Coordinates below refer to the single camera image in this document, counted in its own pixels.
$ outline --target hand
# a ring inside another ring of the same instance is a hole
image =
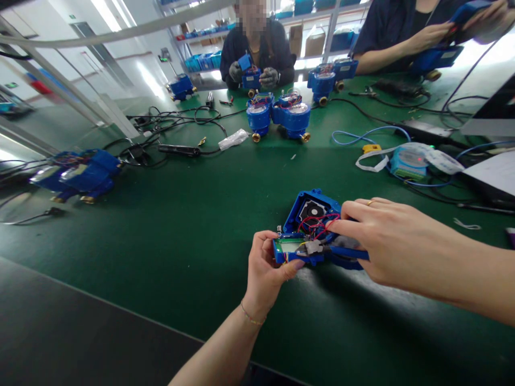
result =
[[[343,220],[329,230],[358,240],[370,261],[359,263],[376,283],[435,299],[463,293],[468,267],[484,266],[492,252],[486,244],[471,240],[415,208],[384,198],[347,201]],[[349,217],[356,221],[346,220]]]
[[[406,40],[407,55],[415,55],[434,47],[442,41],[453,26],[454,23],[434,24],[419,31]]]
[[[257,321],[267,317],[279,295],[281,285],[293,279],[304,266],[302,260],[296,259],[275,268],[278,264],[274,260],[272,239],[278,237],[272,231],[257,232],[248,255],[247,292],[242,302],[245,311]]]
[[[277,70],[272,67],[267,67],[259,77],[259,83],[264,88],[272,90],[277,85],[277,81],[279,80],[279,73]]]
[[[470,30],[473,35],[487,33],[495,28],[508,13],[508,2],[497,0],[488,8],[476,13],[465,23],[462,30]]]
[[[234,80],[236,83],[241,83],[243,71],[237,61],[233,62],[229,67],[229,75],[231,76],[232,80]]]

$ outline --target blue cable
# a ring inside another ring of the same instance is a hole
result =
[[[342,145],[342,146],[347,146],[347,145],[352,145],[353,143],[356,143],[358,142],[359,140],[365,140],[365,141],[368,141],[370,143],[373,143],[374,145],[377,145],[377,143],[369,138],[365,138],[368,134],[371,134],[373,133],[374,131],[377,131],[377,130],[382,130],[382,129],[395,129],[395,130],[400,130],[404,133],[404,135],[406,136],[406,138],[408,139],[408,142],[411,142],[411,138],[408,134],[407,131],[405,131],[405,129],[403,128],[400,128],[400,127],[397,127],[397,126],[383,126],[383,127],[379,127],[377,129],[373,129],[373,130],[370,130],[370,131],[367,131],[365,134],[363,134],[362,136],[357,136],[356,134],[352,134],[352,133],[349,133],[349,132],[346,132],[346,131],[341,131],[341,130],[336,130],[336,131],[333,131],[333,133],[331,134],[331,137],[333,138],[333,141],[336,142],[337,144],[339,145]],[[357,138],[351,142],[339,142],[335,137],[334,135],[335,134],[345,134],[345,135],[348,135],[350,137],[354,137],[354,138]]]
[[[352,133],[349,133],[349,132],[346,132],[346,131],[341,131],[341,130],[336,130],[336,131],[333,131],[333,133],[331,134],[331,137],[333,138],[333,141],[336,142],[337,144],[339,145],[342,145],[342,146],[347,146],[347,145],[352,145],[356,142],[358,142],[359,140],[365,140],[365,141],[368,141],[368,142],[371,142],[373,144],[376,144],[373,140],[369,139],[369,138],[365,138],[368,134],[370,133],[373,133],[374,131],[377,131],[377,130],[382,130],[382,129],[396,129],[396,130],[400,130],[404,133],[404,135],[406,136],[406,138],[408,139],[408,142],[411,142],[411,138],[409,136],[409,134],[403,129],[403,128],[400,128],[400,127],[397,127],[397,126],[383,126],[383,127],[379,127],[379,128],[376,128],[376,129],[373,129],[373,130],[370,130],[370,131],[367,131],[365,134],[363,134],[362,136],[358,136],[358,135],[355,135],[355,134],[352,134]],[[336,138],[334,137],[335,134],[345,134],[345,135],[348,135],[350,137],[354,137],[356,138],[355,140],[351,141],[351,142],[339,142],[338,140],[336,140]],[[386,165],[386,169],[390,172],[390,167],[388,165]],[[396,175],[396,174],[393,174],[397,179],[401,180],[402,182],[404,183],[407,183],[407,184],[410,184],[410,185],[414,185],[414,186],[420,186],[420,187],[424,187],[424,188],[439,188],[439,187],[444,187],[444,186],[447,186],[449,184],[452,183],[452,178],[449,180],[449,182],[445,182],[445,183],[442,183],[442,184],[435,184],[435,185],[427,185],[427,184],[419,184],[419,183],[416,183],[416,182],[411,182],[411,181],[407,181],[405,179],[403,179],[402,177]]]

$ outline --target forearm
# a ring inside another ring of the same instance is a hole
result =
[[[515,326],[515,251],[472,240],[467,248],[448,250],[439,272],[412,292]]]
[[[400,42],[384,50],[368,51],[364,54],[356,54],[355,59],[359,60],[357,75],[366,75],[379,71],[393,62],[408,55],[408,41]]]
[[[237,307],[202,348],[181,368],[170,386],[238,385],[260,326]]]

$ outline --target gold bracelet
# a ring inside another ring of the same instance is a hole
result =
[[[243,308],[243,301],[241,301],[240,303],[240,306],[241,306],[241,309],[243,310],[243,313],[245,314],[245,317],[253,324],[256,324],[256,325],[263,325],[265,320],[267,319],[267,317],[265,316],[263,321],[262,322],[258,322],[257,320],[254,320],[251,318],[251,316],[247,313],[247,311],[245,311],[245,308]]]

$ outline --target person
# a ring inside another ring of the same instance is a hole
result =
[[[515,251],[469,239],[412,206],[384,198],[346,201],[341,218],[328,229],[353,237],[369,252],[370,261],[359,262],[376,283],[515,326]],[[241,305],[170,386],[239,384],[281,286],[304,266],[301,260],[291,260],[275,268],[272,240],[276,238],[272,231],[254,235]]]
[[[239,22],[229,33],[222,49],[220,72],[230,90],[236,90],[243,76],[238,59],[249,53],[262,71],[260,84],[266,90],[293,82],[294,56],[283,25],[267,19],[266,0],[239,0],[234,6]]]
[[[354,47],[356,73],[406,71],[417,54],[434,47],[454,27],[449,20],[468,0],[374,1]],[[507,33],[515,21],[508,0],[493,1],[458,34],[457,42],[474,39],[491,43]]]

